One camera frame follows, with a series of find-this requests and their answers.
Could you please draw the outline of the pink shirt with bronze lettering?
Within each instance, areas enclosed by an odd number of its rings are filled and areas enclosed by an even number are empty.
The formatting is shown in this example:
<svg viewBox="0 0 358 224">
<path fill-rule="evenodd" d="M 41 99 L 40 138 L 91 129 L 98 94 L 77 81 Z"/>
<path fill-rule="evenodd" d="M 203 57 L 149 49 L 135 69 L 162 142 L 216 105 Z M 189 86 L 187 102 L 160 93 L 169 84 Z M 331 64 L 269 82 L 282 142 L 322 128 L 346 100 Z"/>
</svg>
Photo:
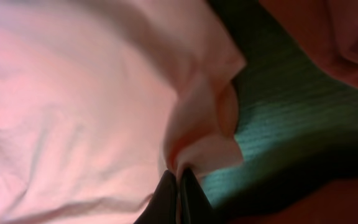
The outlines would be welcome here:
<svg viewBox="0 0 358 224">
<path fill-rule="evenodd" d="M 245 65 L 206 1 L 0 1 L 0 223 L 134 223 L 242 162 Z"/>
</svg>

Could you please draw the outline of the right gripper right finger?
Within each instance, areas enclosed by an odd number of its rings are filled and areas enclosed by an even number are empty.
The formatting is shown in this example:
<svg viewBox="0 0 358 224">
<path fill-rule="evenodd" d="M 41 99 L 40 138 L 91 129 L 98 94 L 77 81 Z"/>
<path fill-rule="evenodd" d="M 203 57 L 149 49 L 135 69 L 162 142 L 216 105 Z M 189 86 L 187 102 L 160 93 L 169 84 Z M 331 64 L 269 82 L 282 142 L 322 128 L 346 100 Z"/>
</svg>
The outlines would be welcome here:
<svg viewBox="0 0 358 224">
<path fill-rule="evenodd" d="M 219 218 L 189 168 L 183 171 L 180 180 L 180 202 L 182 224 L 219 224 Z"/>
</svg>

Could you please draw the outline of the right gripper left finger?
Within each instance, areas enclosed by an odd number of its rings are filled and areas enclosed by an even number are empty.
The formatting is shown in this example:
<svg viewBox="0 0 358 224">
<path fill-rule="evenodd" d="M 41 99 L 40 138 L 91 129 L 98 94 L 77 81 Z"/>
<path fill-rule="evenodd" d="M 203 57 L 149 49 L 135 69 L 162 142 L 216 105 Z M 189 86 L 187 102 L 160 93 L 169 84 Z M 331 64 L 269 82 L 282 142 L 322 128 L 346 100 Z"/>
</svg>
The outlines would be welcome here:
<svg viewBox="0 0 358 224">
<path fill-rule="evenodd" d="M 134 224 L 176 224 L 177 217 L 177 181 L 166 170 L 155 189 L 146 209 Z"/>
</svg>

